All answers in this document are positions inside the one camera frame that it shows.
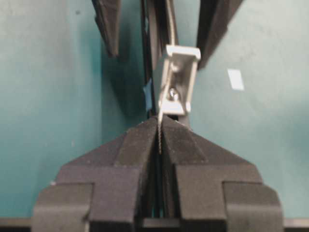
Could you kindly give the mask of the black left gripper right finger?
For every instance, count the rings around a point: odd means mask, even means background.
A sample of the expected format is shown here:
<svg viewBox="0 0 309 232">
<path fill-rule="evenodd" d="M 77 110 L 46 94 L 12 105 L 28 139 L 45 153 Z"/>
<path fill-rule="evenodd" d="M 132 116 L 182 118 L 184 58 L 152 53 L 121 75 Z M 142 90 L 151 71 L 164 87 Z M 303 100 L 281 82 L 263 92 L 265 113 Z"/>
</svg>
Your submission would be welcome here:
<svg viewBox="0 0 309 232">
<path fill-rule="evenodd" d="M 249 161 L 195 134 L 162 122 L 164 213 L 183 232 L 281 232 L 278 194 Z"/>
</svg>

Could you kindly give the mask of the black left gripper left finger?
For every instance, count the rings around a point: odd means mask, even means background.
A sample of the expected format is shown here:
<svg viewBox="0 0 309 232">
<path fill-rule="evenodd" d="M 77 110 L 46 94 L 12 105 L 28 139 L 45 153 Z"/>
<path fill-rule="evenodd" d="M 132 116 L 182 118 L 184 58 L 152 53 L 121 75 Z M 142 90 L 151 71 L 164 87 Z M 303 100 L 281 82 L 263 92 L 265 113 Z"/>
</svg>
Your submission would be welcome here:
<svg viewBox="0 0 309 232">
<path fill-rule="evenodd" d="M 64 164 L 38 195 L 34 232 L 133 232 L 150 182 L 157 119 Z"/>
</svg>

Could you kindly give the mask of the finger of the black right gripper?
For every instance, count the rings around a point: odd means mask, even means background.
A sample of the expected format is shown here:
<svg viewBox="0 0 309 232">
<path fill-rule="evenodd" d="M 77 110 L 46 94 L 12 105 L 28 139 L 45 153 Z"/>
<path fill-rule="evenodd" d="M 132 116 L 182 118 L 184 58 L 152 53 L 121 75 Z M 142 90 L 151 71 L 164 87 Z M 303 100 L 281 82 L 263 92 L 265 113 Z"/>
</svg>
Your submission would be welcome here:
<svg viewBox="0 0 309 232">
<path fill-rule="evenodd" d="M 199 70 L 207 65 L 242 2 L 242 0 L 202 0 L 200 2 L 197 28 L 197 48 L 200 49 L 201 54 Z"/>
<path fill-rule="evenodd" d="M 92 0 L 95 9 L 95 22 L 104 40 L 108 55 L 119 54 L 120 0 Z"/>
</svg>

